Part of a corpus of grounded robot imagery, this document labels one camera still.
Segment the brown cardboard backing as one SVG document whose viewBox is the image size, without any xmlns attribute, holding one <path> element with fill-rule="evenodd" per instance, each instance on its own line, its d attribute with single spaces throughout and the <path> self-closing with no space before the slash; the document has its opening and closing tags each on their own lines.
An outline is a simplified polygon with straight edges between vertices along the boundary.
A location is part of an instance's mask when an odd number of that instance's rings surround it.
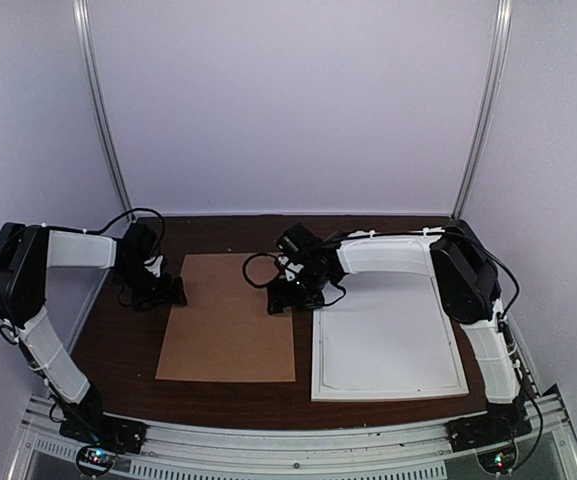
<svg viewBox="0 0 577 480">
<path fill-rule="evenodd" d="M 287 383 L 296 380 L 292 312 L 267 313 L 267 295 L 241 267 L 248 255 L 192 254 L 182 264 L 188 305 L 173 307 L 158 380 Z"/>
</svg>

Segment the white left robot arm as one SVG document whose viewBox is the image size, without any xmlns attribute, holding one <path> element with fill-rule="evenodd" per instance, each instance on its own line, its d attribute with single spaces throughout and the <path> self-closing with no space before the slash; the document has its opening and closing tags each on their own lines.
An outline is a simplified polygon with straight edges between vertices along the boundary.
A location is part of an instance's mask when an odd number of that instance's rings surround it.
<svg viewBox="0 0 577 480">
<path fill-rule="evenodd" d="M 112 424 L 99 410 L 96 388 L 76 365 L 55 327 L 48 296 L 53 270 L 108 272 L 129 291 L 135 311 L 187 303 L 180 277 L 166 270 L 156 234 L 131 225 L 121 237 L 100 231 L 8 222 L 0 228 L 0 331 L 56 399 L 77 408 L 74 429 L 91 444 L 105 442 Z"/>
</svg>

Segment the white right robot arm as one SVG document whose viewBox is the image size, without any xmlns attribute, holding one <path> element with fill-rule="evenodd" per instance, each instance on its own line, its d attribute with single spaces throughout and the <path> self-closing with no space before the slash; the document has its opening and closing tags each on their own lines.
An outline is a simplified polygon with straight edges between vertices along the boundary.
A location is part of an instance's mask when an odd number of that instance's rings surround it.
<svg viewBox="0 0 577 480">
<path fill-rule="evenodd" d="M 328 307 L 327 286 L 362 273 L 411 273 L 428 277 L 443 312 L 466 333 L 484 381 L 487 410 L 480 430 L 503 440 L 519 424 L 527 396 L 514 338 L 501 299 L 500 272 L 507 268 L 461 220 L 408 232 L 337 232 L 316 236 L 304 224 L 285 230 L 275 243 L 275 277 L 264 284 L 271 315 L 288 308 Z"/>
</svg>

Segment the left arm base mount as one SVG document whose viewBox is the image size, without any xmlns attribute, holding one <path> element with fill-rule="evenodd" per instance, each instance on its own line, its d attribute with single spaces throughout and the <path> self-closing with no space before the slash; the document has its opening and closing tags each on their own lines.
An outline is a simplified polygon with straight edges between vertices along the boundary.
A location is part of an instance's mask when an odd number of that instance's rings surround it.
<svg viewBox="0 0 577 480">
<path fill-rule="evenodd" d="M 140 454 L 147 433 L 147 425 L 137 420 L 124 419 L 104 412 L 98 389 L 91 385 L 79 403 L 68 402 L 51 386 L 54 407 L 59 407 L 62 419 L 49 417 L 59 424 L 62 437 L 83 444 L 77 451 L 77 468 L 85 475 L 108 473 L 119 455 Z"/>
</svg>

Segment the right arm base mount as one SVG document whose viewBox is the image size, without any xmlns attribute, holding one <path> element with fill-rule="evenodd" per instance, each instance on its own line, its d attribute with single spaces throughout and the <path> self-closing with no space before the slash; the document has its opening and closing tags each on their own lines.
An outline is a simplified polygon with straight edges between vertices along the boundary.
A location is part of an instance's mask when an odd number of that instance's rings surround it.
<svg viewBox="0 0 577 480">
<path fill-rule="evenodd" d="M 517 439 L 532 432 L 522 403 L 488 404 L 485 413 L 451 420 L 446 425 L 454 453 L 473 450 L 487 474 L 510 474 L 519 463 Z"/>
</svg>

